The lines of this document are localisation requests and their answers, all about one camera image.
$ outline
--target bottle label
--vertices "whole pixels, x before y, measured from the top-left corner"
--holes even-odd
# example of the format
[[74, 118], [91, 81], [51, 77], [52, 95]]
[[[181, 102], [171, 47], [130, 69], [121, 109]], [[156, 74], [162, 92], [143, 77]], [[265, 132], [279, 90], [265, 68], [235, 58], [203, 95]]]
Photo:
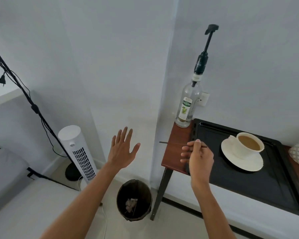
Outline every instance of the bottle label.
[[189, 108], [190, 108], [192, 102], [193, 102], [193, 101], [192, 101], [191, 98], [184, 97], [184, 99], [183, 99], [183, 104], [182, 104], [182, 106], [181, 106], [181, 108], [180, 108], [180, 112], [179, 112], [179, 114], [178, 114], [178, 117], [179, 117], [180, 119], [182, 119], [182, 120], [186, 120], [186, 118], [187, 118], [187, 114], [188, 114], [188, 112], [189, 112]]

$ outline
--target fan grille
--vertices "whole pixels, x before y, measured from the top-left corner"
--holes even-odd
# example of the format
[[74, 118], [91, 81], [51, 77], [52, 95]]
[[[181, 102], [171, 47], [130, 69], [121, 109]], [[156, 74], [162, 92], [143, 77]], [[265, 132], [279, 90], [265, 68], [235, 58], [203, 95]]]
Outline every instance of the fan grille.
[[87, 179], [89, 181], [92, 180], [95, 177], [95, 172], [92, 168], [89, 158], [86, 156], [84, 148], [73, 151], [73, 154], [74, 154], [76, 160], [79, 162]]

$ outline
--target power socket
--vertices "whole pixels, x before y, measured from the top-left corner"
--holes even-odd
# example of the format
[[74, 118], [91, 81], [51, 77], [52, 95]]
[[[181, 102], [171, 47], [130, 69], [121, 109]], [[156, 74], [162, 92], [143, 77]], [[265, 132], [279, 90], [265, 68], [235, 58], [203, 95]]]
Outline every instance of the power socket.
[[209, 94], [206, 93], [206, 92], [202, 92], [199, 99], [198, 99], [198, 101], [197, 101], [197, 104], [199, 106], [206, 106], [208, 98], [209, 98]]

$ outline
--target tiled floor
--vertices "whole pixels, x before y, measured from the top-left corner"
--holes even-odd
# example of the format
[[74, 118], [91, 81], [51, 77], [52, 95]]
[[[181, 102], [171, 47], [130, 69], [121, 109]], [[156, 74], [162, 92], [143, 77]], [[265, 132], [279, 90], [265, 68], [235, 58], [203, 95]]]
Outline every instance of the tiled floor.
[[[53, 174], [52, 178], [67, 185], [76, 187], [76, 182], [66, 181], [64, 170], [67, 164], [62, 164]], [[161, 203], [155, 220], [150, 220], [150, 215], [141, 221], [126, 221], [119, 213], [116, 206], [116, 195], [122, 183], [114, 180], [108, 188], [104, 198], [103, 206], [107, 216], [107, 229], [105, 238], [113, 239], [166, 239], [166, 238], [208, 238], [204, 221], [194, 215], [184, 212], [180, 209]], [[153, 192], [153, 203], [156, 193]], [[87, 238], [101, 239], [103, 231], [98, 235], [88, 234]], [[236, 235], [237, 239], [245, 237]]]

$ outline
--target tower fan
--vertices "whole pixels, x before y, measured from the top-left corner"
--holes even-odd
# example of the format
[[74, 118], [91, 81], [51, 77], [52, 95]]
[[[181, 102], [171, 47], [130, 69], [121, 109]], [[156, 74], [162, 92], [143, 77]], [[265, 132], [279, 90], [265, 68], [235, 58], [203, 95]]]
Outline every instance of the tower fan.
[[95, 177], [98, 170], [96, 169], [81, 128], [76, 125], [66, 126], [60, 130], [58, 137], [88, 184]]

